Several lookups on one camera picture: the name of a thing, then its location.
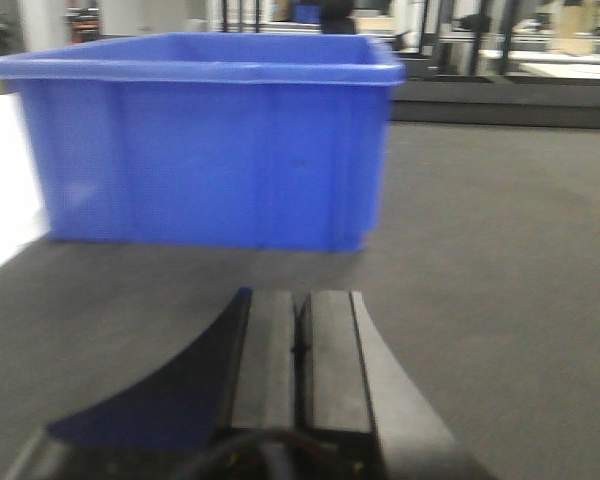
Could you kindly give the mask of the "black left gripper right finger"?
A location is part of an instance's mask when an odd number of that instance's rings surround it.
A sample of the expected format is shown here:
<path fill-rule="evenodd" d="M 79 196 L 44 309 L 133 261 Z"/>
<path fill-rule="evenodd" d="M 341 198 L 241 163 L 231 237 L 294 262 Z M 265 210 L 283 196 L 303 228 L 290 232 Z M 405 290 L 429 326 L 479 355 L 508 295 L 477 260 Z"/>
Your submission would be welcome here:
<path fill-rule="evenodd" d="M 475 460 L 424 398 L 362 295 L 314 291 L 300 310 L 301 425 L 335 460 L 309 479 L 472 479 Z"/>

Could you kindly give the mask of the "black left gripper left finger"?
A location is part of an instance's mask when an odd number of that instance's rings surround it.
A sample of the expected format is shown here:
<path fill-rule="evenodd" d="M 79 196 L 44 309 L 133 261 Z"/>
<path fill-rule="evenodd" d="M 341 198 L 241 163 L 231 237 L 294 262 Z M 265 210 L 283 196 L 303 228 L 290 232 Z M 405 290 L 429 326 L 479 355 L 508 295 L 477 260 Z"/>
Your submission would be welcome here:
<path fill-rule="evenodd" d="M 225 432 L 290 429 L 294 328 L 290 292 L 241 288 L 164 366 L 46 431 L 75 447 L 201 450 Z"/>

